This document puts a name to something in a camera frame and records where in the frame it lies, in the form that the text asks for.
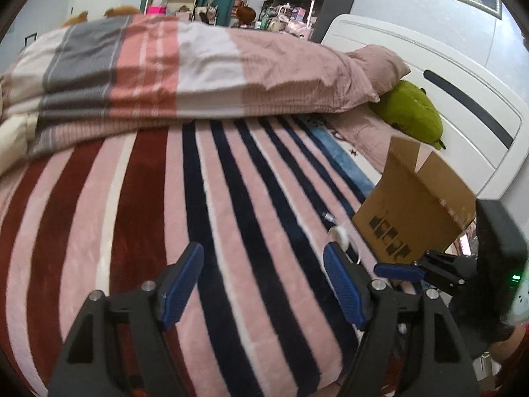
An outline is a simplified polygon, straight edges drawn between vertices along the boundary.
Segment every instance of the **blue rubber pad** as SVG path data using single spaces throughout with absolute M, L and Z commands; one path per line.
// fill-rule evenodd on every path
M 167 273 L 158 291 L 158 320 L 163 331 L 168 330 L 182 317 L 191 292 L 204 266 L 204 248 L 199 243 L 190 244 L 178 262 Z
M 375 265 L 373 270 L 377 276 L 399 281 L 420 282 L 426 276 L 426 272 L 419 269 L 419 267 L 408 264 L 387 264 L 380 262 Z
M 354 276 L 351 276 L 351 269 L 361 266 L 351 263 L 336 243 L 329 243 L 325 246 L 323 250 L 323 265 L 331 280 L 347 322 L 363 330 L 367 321 L 371 319 L 364 315 L 364 310 L 362 309 L 362 303 L 364 303 L 365 308 L 370 307 L 369 292 L 366 287 L 358 288 L 357 285 L 363 286 L 363 284 L 355 283 Z

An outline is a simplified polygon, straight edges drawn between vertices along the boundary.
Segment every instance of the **green pillow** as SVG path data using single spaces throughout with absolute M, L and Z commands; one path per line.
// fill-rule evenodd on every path
M 423 89 L 401 80 L 390 92 L 380 96 L 371 109 L 387 124 L 436 149 L 446 149 L 441 136 L 443 123 L 439 112 Z

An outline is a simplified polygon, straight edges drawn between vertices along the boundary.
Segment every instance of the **box flap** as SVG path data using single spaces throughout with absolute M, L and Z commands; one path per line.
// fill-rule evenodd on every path
M 419 142 L 392 136 L 388 158 L 390 155 L 394 156 L 401 164 L 414 172 L 420 147 L 421 144 Z
M 475 196 L 455 171 L 432 153 L 417 172 L 417 177 L 435 195 L 461 230 L 475 217 Z

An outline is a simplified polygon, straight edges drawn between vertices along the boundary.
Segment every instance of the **white headboard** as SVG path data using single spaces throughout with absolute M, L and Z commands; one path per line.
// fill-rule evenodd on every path
M 396 52 L 441 114 L 439 154 L 480 198 L 498 199 L 529 152 L 529 108 L 485 68 L 451 47 L 391 23 L 340 15 L 323 44 L 351 52 L 367 44 Z

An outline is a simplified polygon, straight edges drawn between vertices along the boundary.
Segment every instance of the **pink box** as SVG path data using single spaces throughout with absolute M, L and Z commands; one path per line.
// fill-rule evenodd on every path
M 165 15 L 167 7 L 151 6 L 147 9 L 148 15 Z

